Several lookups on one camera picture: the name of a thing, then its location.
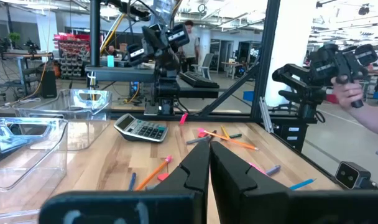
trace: ceiling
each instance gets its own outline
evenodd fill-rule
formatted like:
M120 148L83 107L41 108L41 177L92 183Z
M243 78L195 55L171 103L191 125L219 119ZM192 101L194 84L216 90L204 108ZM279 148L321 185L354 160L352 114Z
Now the ceiling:
M154 0L143 0L151 6ZM263 19L267 0L163 0L179 2L175 22L191 19L202 27L222 32L237 32L236 29L263 30ZM72 11L88 14L90 0L0 0L11 7L45 14L49 7L53 11ZM328 41L336 44L378 45L378 0L319 0L315 9L309 46L323 45ZM139 10L144 6L135 2ZM101 6L104 20L114 20L119 14L114 6Z
M378 45L378 0L333 1L319 7L310 44L323 45L331 40L342 46Z

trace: black metal frame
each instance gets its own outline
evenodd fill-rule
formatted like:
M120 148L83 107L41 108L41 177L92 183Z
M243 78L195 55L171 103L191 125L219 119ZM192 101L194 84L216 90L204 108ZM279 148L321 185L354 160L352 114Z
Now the black metal frame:
M100 2L101 0L91 0L91 12L90 12L90 30L91 30L91 66L86 67L87 72L94 72L97 74L96 80L109 80L109 81L127 81L126 75L124 75L124 69L122 68L99 68L99 30L100 30ZM188 121L225 121L225 122L262 122L261 114L259 111L259 97L265 95L266 82L269 73L269 63L272 56L272 49L274 44L274 35L277 25L277 16L279 14L280 0L268 0L268 5L265 15L264 32L262 36L262 55L259 64L259 73L255 69L248 72L242 78L240 78L233 86L226 90L221 96L214 100L210 105L206 106L197 115L188 115ZM141 79L145 79L145 82L149 82L151 77L136 76L138 82L142 82ZM217 108L224 100L226 100L232 93L234 93L241 85L243 85L248 79L256 78L254 99L251 107L251 114L246 113L213 113L213 110ZM162 119L169 121L178 121L181 118L180 114L175 116L144 116L143 111L138 110L112 110L112 117L115 118L123 113L135 114L140 119Z

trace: black box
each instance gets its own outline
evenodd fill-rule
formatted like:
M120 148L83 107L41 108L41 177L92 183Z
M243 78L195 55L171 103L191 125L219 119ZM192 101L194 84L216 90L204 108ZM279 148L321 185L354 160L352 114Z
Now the black box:
M55 73L53 70L46 70L44 77L41 81L40 94L43 98L55 98L57 97L57 84Z

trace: calculator keypad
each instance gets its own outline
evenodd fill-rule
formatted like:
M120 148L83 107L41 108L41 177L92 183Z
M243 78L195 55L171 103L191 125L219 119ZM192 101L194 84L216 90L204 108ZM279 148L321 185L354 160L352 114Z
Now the calculator keypad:
M164 126L139 120L137 120L137 124L134 127L131 126L131 128L132 134L157 140L160 140L162 138L165 131Z

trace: human hand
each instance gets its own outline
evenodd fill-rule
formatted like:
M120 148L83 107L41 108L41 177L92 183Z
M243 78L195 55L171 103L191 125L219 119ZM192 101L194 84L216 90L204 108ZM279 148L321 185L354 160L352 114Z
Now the human hand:
M331 79L331 83L334 86L333 93L336 95L339 105L344 110L350 110L352 108L352 102L363 99L362 86L358 81L355 81L355 83L347 83L342 85L336 83L336 77L334 77Z

